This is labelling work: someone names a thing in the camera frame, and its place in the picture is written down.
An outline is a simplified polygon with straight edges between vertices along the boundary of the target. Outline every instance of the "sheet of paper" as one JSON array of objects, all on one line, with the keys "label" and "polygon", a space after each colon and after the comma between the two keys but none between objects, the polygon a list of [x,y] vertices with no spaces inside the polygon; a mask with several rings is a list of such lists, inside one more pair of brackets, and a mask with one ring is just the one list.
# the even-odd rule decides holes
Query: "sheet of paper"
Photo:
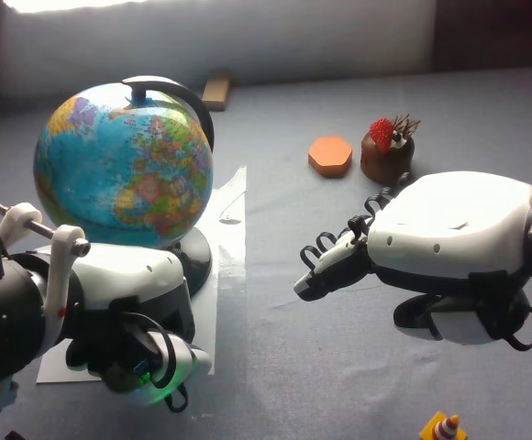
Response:
[{"label": "sheet of paper", "polygon": [[[245,277],[246,266],[246,167],[221,188],[214,189],[209,203],[196,227],[205,234],[213,256],[211,274],[203,288],[193,297],[196,333],[193,344],[215,359],[217,285],[220,273]],[[88,371],[73,371],[66,367],[64,340],[42,356],[37,383],[85,382],[99,380]],[[215,361],[209,374],[216,370]]]}]

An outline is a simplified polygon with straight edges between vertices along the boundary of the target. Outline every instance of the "bright light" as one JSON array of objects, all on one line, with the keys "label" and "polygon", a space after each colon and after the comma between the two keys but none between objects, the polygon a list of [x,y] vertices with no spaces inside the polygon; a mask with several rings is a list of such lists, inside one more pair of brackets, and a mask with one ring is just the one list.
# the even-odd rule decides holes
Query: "bright light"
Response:
[{"label": "bright light", "polygon": [[21,14],[45,11],[64,11],[79,7],[104,7],[123,3],[143,3],[147,0],[4,0],[4,3]]}]

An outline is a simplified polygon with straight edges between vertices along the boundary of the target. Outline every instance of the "globe base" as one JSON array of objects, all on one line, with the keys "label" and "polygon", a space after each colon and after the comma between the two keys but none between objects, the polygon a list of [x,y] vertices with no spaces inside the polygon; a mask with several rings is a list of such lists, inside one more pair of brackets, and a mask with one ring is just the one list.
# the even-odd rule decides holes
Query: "globe base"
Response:
[{"label": "globe base", "polygon": [[209,242],[203,233],[194,227],[180,241],[168,246],[166,250],[172,252],[181,261],[192,298],[205,285],[211,273],[213,259]]}]

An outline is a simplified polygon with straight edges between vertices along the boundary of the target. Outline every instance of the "traffic cone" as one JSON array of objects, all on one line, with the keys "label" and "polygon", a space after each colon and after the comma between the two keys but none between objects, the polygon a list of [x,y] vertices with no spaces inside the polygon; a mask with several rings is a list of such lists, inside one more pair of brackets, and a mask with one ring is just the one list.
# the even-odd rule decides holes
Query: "traffic cone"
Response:
[{"label": "traffic cone", "polygon": [[433,428],[433,440],[455,439],[457,436],[459,424],[460,418],[457,415],[452,415],[446,420],[437,423]]}]

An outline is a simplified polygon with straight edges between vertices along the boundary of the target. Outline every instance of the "map on globe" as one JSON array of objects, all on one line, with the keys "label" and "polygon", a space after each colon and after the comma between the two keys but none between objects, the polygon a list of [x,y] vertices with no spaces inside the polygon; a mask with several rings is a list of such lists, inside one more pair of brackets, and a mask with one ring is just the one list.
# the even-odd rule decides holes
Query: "map on globe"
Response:
[{"label": "map on globe", "polygon": [[213,187],[203,130],[170,96],[106,84],[62,104],[34,157],[39,199],[56,225],[93,241],[165,247],[188,232]]}]

